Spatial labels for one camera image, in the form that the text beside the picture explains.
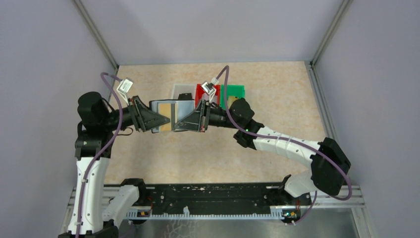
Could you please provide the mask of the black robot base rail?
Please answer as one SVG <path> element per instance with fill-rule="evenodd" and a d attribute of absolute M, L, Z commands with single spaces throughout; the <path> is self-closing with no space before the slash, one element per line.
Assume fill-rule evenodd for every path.
<path fill-rule="evenodd" d="M 147 184 L 126 219 L 135 223 L 170 219 L 280 219 L 300 218 L 312 203 L 305 193 L 289 195 L 282 182 Z"/>

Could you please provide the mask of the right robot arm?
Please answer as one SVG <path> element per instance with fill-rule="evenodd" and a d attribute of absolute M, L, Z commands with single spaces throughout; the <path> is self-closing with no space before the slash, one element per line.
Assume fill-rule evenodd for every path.
<path fill-rule="evenodd" d="M 194 132 L 205 132 L 209 126 L 235 128 L 233 137 L 242 147 L 272 152 L 304 165 L 307 170 L 287 176 L 283 182 L 282 189 L 293 197 L 322 191 L 340 199 L 341 187 L 351 187 L 351 163 L 334 139 L 326 137 L 317 142 L 282 134 L 255 121 L 254 114 L 244 98 L 235 100 L 225 110 L 201 100 L 174 127 Z"/>

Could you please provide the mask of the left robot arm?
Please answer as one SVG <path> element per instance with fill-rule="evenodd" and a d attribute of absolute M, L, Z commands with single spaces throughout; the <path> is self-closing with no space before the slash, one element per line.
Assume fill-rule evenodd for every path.
<path fill-rule="evenodd" d="M 88 92 L 78 99 L 75 157 L 77 185 L 74 209 L 61 238 L 116 238 L 119 227 L 133 205 L 151 202 L 150 193 L 141 178 L 126 178 L 117 196 L 103 208 L 104 180 L 111 149 L 120 130 L 130 126 L 149 131 L 170 122 L 152 111 L 138 96 L 129 99 L 127 107 L 109 109 L 98 92 Z"/>

